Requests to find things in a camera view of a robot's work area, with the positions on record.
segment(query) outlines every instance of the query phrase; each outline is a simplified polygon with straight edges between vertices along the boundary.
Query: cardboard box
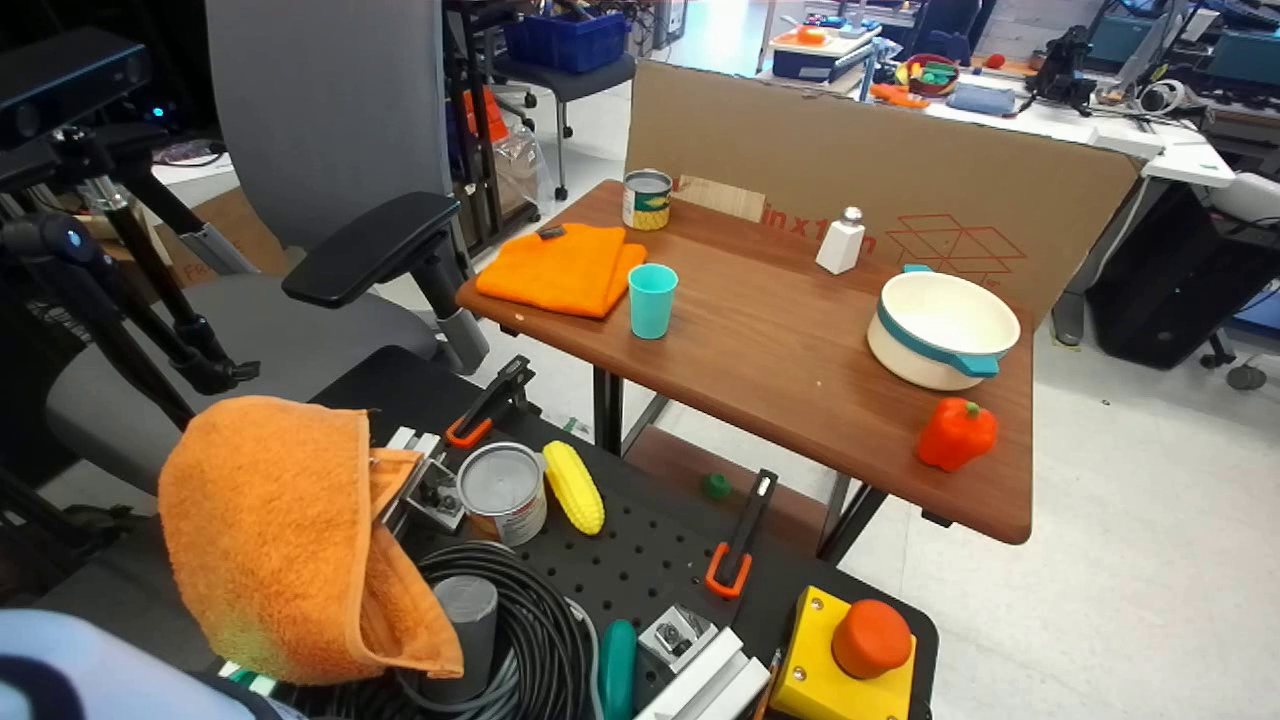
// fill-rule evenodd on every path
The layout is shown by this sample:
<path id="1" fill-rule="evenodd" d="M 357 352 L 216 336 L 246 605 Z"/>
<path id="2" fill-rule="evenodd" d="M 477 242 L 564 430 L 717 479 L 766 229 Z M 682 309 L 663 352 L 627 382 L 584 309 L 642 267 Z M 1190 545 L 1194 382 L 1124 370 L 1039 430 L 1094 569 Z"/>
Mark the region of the cardboard box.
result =
<path id="1" fill-rule="evenodd" d="M 286 253 L 271 234 L 271 229 L 254 217 L 241 186 L 211 194 L 192 207 L 202 223 L 220 229 L 228 242 L 237 242 L 264 274 L 283 274 L 292 267 Z M 168 223 L 154 229 L 158 249 L 168 253 L 168 267 L 183 288 L 216 279 L 216 273 L 187 253 Z"/>
<path id="2" fill-rule="evenodd" d="M 857 204 L 868 217 L 863 265 L 887 273 L 925 260 L 969 274 L 1026 328 L 1139 172 L 1119 150 L 672 63 L 636 76 L 627 169 L 760 193 L 760 223 L 808 254 L 828 220 Z"/>

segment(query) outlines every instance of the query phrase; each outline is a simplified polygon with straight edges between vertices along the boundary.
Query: yellow object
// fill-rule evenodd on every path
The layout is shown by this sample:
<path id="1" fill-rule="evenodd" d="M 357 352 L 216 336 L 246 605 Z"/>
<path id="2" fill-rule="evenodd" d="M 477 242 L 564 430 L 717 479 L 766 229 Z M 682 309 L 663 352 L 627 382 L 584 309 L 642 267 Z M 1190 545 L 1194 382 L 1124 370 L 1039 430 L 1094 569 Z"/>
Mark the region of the yellow object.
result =
<path id="1" fill-rule="evenodd" d="M 781 663 L 766 707 L 805 720 L 908 720 L 914 678 L 914 634 L 910 654 L 900 669 L 851 678 L 838 672 L 832 654 L 832 639 L 844 614 L 846 599 L 810 582 L 805 586 L 788 654 Z"/>
<path id="2" fill-rule="evenodd" d="M 636 169 L 624 185 L 624 223 L 661 231 L 672 220 L 672 176 L 661 169 Z"/>
<path id="3" fill-rule="evenodd" d="M 545 449 L 545 464 L 547 464 L 553 497 L 564 506 L 567 525 L 584 537 L 598 537 L 602 498 L 598 498 L 598 486 L 595 486 L 589 464 L 575 455 L 575 449 L 564 438 L 553 438 Z"/>
<path id="4" fill-rule="evenodd" d="M 434 590 L 376 525 L 415 453 L 369 453 L 369 415 L 271 395 L 202 407 L 158 472 L 173 580 L 223 659 L 286 684 L 385 669 L 456 678 Z"/>
<path id="5" fill-rule="evenodd" d="M 636 265 L 642 265 L 642 242 L 627 242 L 624 229 L 564 223 L 556 241 L 509 241 L 477 274 L 477 291 L 567 315 L 608 315 Z"/>

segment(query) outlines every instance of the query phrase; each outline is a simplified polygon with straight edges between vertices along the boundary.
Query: white bottle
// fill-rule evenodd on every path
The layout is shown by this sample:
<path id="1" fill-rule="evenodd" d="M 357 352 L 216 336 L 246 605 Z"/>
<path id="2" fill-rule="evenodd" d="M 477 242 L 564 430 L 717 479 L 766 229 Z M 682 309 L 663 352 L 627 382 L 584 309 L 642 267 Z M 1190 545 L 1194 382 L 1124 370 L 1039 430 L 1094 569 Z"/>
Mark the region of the white bottle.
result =
<path id="1" fill-rule="evenodd" d="M 844 217 L 836 217 L 828 223 L 825 249 L 817 253 L 817 265 L 832 274 L 846 273 L 857 265 L 857 254 L 863 253 L 863 210 L 860 207 L 844 207 Z"/>

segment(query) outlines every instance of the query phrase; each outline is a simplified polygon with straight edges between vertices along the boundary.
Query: white container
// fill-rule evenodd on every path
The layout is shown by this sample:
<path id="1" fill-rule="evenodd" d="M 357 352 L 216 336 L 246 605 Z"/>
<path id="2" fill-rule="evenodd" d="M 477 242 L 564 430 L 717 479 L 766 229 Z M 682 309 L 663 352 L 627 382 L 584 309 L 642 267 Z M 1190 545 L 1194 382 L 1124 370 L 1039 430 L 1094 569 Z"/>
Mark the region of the white container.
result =
<path id="1" fill-rule="evenodd" d="M 817 265 L 832 274 L 846 273 L 863 253 L 863 234 L 868 234 L 863 210 L 846 204 L 844 217 L 828 223 Z"/>
<path id="2" fill-rule="evenodd" d="M 1018 320 L 995 291 L 926 267 L 893 274 L 868 323 L 872 356 L 893 374 L 935 393 L 995 374 L 1016 338 Z"/>

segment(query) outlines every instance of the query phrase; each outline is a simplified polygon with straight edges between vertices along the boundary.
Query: office chair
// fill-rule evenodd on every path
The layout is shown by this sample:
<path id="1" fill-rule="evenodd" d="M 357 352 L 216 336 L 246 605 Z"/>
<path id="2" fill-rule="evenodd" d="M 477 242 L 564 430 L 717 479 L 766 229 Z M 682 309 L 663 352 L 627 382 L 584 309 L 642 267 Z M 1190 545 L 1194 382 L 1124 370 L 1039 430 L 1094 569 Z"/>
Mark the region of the office chair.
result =
<path id="1" fill-rule="evenodd" d="M 564 180 L 564 139 L 572 134 L 567 102 L 632 80 L 636 76 L 636 59 L 624 51 L 617 63 L 595 68 L 589 76 L 533 68 L 533 63 L 520 63 L 511 57 L 496 57 L 493 68 L 505 80 L 536 83 L 536 87 L 547 87 L 556 94 L 556 172 L 560 172 L 556 198 L 567 198 L 567 180 Z"/>
<path id="2" fill-rule="evenodd" d="M 456 367 L 481 363 L 477 320 L 452 309 L 462 260 L 438 210 L 438 194 L 452 194 L 443 7 L 327 0 L 298 11 L 292 0 L 207 0 L 207 45 L 241 186 L 283 242 L 309 253 L 283 288 L 246 267 L 187 288 L 228 356 L 259 358 L 259 374 L 237 393 L 313 398 L 385 342 L 420 356 L 446 349 Z M 434 320 L 369 294 L 373 279 L 395 273 L 410 273 Z M 163 370 L 192 407 L 220 398 Z M 70 453 L 140 486 L 154 486 L 181 430 L 94 349 L 52 382 L 48 423 Z"/>

